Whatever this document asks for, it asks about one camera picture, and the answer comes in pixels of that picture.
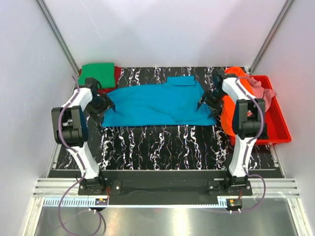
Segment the blue t shirt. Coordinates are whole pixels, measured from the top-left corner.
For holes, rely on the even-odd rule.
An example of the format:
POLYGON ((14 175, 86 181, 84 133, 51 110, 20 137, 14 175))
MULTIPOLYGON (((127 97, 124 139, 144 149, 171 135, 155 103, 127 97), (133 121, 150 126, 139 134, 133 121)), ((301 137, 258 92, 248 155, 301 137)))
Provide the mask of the blue t shirt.
POLYGON ((119 88, 108 94, 115 109, 105 112, 102 125, 215 125, 210 108, 197 105, 203 92, 194 76, 168 77, 163 84, 119 88))

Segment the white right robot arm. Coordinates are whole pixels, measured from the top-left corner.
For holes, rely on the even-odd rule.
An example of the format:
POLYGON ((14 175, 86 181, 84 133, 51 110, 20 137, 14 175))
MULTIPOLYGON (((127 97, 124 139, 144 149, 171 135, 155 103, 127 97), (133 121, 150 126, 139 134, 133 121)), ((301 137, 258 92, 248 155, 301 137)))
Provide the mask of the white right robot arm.
POLYGON ((249 175, 248 167, 253 146, 264 132, 265 101, 256 98, 242 84, 241 78, 235 74, 226 74, 223 70, 212 72, 213 90, 206 90, 203 102, 212 113, 210 117, 221 115, 223 97, 231 98, 235 105, 232 117, 232 130, 235 134, 235 146, 232 161, 228 169, 228 180, 223 183, 224 191, 234 195, 246 185, 249 175))

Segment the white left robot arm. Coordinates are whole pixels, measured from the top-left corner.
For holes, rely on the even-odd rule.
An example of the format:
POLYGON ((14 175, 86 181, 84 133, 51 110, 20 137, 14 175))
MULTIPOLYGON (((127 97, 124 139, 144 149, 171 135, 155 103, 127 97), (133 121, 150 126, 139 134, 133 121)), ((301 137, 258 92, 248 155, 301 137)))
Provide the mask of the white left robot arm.
POLYGON ((100 82, 88 77, 61 107, 51 110, 56 143, 76 161, 82 180, 100 195, 106 190, 100 167, 88 147, 87 111, 102 127, 155 125, 211 126, 216 121, 201 101, 204 92, 194 76, 168 77, 162 84, 137 85, 99 94, 100 82))

